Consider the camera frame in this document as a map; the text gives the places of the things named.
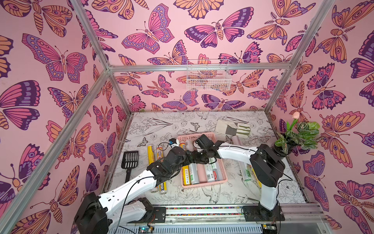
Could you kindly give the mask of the clear silver wrap roll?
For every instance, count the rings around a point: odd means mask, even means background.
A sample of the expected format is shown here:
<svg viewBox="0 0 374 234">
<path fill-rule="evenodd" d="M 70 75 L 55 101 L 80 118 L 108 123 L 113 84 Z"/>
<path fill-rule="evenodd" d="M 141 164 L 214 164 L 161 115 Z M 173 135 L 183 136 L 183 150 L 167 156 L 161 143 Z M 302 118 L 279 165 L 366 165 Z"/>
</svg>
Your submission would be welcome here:
<svg viewBox="0 0 374 234">
<path fill-rule="evenodd" d="M 215 161 L 214 163 L 211 164 L 211 166 L 212 166 L 212 169 L 213 169 L 213 174 L 214 174 L 215 180 L 216 181 L 222 181 L 223 180 L 223 174 L 222 174 L 222 170 L 221 170 L 219 162 Z"/>
</svg>

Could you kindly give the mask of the pink plastic basket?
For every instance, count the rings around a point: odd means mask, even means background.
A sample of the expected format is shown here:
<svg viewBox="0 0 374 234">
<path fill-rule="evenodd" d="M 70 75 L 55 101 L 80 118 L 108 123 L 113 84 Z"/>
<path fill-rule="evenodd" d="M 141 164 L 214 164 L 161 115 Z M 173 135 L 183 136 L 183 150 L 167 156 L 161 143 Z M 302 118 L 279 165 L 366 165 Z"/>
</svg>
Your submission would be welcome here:
<svg viewBox="0 0 374 234">
<path fill-rule="evenodd" d="M 210 140 L 212 140 L 213 142 L 216 142 L 217 139 L 216 139 L 216 136 L 213 132 L 205 132 L 205 133 L 197 133 L 197 134 L 190 134 L 190 135 L 182 135 L 182 136 L 178 136 L 177 139 L 179 140 L 179 142 L 184 142 L 186 143 L 187 140 L 195 140 L 195 139 L 198 139 L 202 134 L 206 135 Z M 185 188 L 185 189 L 189 189 L 189 188 L 198 188 L 198 187 L 205 187 L 205 186 L 213 186 L 213 185 L 218 185 L 218 184 L 224 184 L 228 181 L 228 176 L 227 176 L 227 172 L 226 172 L 226 169 L 224 167 L 224 163 L 221 159 L 218 159 L 217 163 L 219 164 L 219 168 L 221 169 L 221 173 L 222 173 L 222 180 L 217 180 L 217 181 L 211 181 L 211 182 L 208 182 L 207 180 L 207 176 L 206 176 L 206 170 L 205 170 L 205 166 L 202 165 L 202 164 L 198 164 L 196 167 L 197 167 L 197 177 L 199 178 L 199 182 L 198 184 L 191 184 L 191 185 L 185 185 L 184 184 L 184 173 L 182 171 L 182 175 L 181 175 L 181 183 L 182 183 L 182 187 Z"/>
</svg>

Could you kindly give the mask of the white green wrap roll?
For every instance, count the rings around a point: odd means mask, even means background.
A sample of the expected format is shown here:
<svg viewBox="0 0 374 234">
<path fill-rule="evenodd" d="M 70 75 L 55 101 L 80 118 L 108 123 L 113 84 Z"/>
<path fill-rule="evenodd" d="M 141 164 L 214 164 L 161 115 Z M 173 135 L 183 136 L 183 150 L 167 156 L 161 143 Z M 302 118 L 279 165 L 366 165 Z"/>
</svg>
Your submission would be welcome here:
<svg viewBox="0 0 374 234">
<path fill-rule="evenodd" d="M 214 175 L 212 165 L 211 164 L 205 164 L 204 167 L 205 167 L 205 171 L 206 171 L 207 182 L 215 182 L 216 177 Z"/>
</svg>

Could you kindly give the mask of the clear green wrap roll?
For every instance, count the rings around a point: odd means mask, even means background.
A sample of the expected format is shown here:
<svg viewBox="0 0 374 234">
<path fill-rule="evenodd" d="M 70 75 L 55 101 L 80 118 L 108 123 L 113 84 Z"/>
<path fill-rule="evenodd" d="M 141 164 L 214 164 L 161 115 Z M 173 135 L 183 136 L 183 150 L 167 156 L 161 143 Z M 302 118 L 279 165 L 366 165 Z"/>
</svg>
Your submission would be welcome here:
<svg viewBox="0 0 374 234">
<path fill-rule="evenodd" d="M 194 147 L 191 139 L 188 139 L 186 141 L 186 149 L 193 152 Z M 191 185 L 199 184 L 199 176 L 198 176 L 198 171 L 197 171 L 197 164 L 191 163 L 189 165 L 189 171 L 190 171 L 190 179 L 191 179 Z"/>
</svg>

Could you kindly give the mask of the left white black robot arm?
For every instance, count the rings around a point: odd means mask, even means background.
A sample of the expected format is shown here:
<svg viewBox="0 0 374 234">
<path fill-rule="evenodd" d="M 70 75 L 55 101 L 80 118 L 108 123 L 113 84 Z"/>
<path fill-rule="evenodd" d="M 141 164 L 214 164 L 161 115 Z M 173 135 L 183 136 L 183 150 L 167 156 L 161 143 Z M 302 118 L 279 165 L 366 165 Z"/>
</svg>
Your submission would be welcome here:
<svg viewBox="0 0 374 234">
<path fill-rule="evenodd" d="M 192 163 L 191 151 L 173 147 L 167 156 L 151 163 L 132 180 L 107 193 L 89 193 L 82 201 L 74 223 L 81 234 L 106 234 L 118 230 L 125 217 L 125 206 L 139 195 L 178 175 Z"/>
</svg>

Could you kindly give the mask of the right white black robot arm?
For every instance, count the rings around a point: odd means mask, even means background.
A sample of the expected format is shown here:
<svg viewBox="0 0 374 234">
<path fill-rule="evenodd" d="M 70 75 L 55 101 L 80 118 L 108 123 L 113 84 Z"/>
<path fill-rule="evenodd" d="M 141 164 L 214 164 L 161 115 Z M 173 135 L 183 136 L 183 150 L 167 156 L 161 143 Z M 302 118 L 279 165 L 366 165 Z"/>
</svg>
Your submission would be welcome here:
<svg viewBox="0 0 374 234">
<path fill-rule="evenodd" d="M 213 142 L 205 134 L 197 140 L 197 150 L 188 153 L 190 162 L 208 164 L 210 159 L 229 159 L 246 163 L 262 185 L 259 206 L 269 211 L 278 203 L 277 189 L 284 175 L 285 164 L 273 149 L 266 144 L 258 147 L 244 147 L 218 140 Z"/>
</svg>

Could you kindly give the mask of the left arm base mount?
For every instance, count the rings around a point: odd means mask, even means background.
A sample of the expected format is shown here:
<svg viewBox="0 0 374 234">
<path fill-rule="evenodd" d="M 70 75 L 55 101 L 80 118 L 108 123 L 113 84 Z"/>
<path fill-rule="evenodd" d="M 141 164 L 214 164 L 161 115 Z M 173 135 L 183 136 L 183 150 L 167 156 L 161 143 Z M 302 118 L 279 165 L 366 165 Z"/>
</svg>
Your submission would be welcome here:
<svg viewBox="0 0 374 234">
<path fill-rule="evenodd" d="M 154 207 L 152 210 L 147 210 L 137 223 L 165 223 L 166 211 L 166 207 Z"/>
</svg>

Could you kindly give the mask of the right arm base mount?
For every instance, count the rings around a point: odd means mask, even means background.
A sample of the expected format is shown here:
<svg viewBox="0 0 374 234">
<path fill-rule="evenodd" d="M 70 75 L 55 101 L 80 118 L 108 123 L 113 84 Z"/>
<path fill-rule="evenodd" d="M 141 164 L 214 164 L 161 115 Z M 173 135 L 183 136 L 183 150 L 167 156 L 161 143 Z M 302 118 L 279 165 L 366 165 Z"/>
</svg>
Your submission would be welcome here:
<svg viewBox="0 0 374 234">
<path fill-rule="evenodd" d="M 247 222 L 285 221 L 285 217 L 279 205 L 276 205 L 273 210 L 268 210 L 261 205 L 252 204 L 243 206 L 241 212 Z"/>
</svg>

